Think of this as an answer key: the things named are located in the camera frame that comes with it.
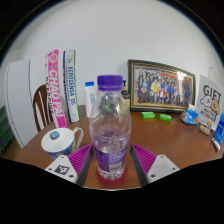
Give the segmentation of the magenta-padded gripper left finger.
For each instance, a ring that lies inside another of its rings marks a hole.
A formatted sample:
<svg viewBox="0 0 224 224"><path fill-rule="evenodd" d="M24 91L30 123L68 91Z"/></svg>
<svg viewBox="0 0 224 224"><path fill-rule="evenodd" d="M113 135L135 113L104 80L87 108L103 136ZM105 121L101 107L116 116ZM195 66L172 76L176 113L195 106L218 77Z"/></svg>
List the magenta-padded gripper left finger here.
<svg viewBox="0 0 224 224"><path fill-rule="evenodd" d="M46 168L46 171L83 186L87 178L93 152L93 145L88 144L69 156L60 155Z"/></svg>

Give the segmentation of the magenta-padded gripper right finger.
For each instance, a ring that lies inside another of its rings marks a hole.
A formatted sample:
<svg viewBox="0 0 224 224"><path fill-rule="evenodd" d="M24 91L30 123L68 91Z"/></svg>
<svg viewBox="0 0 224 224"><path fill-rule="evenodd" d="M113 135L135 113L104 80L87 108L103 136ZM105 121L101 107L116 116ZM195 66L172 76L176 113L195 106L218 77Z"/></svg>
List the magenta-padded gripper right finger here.
<svg viewBox="0 0 224 224"><path fill-rule="evenodd" d="M179 171L179 168L165 155L155 155L136 144L130 145L130 154L141 186Z"/></svg>

